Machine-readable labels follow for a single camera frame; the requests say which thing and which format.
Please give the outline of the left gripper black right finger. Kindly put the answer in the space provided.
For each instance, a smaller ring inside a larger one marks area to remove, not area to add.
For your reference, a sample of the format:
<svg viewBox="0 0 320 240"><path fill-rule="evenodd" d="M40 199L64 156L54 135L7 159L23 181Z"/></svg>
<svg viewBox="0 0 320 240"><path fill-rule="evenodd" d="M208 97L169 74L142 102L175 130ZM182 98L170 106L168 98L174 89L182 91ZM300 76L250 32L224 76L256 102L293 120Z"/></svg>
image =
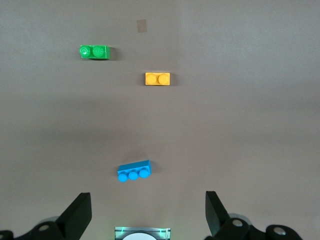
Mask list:
<svg viewBox="0 0 320 240"><path fill-rule="evenodd" d="M263 232L239 217L231 217L215 191L205 193L205 217L211 232L207 240L301 239L295 230L285 225L272 224Z"/></svg>

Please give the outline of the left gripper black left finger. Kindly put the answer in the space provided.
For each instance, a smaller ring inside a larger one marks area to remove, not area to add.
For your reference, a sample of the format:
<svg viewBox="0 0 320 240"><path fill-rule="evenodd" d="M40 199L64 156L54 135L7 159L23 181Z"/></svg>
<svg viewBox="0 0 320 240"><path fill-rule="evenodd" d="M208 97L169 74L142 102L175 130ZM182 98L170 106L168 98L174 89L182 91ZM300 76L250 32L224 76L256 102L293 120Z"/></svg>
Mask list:
<svg viewBox="0 0 320 240"><path fill-rule="evenodd" d="M79 240L92 220L92 203L89 192L80 193L55 220L36 225L29 232L14 237L10 230L2 230L2 240Z"/></svg>

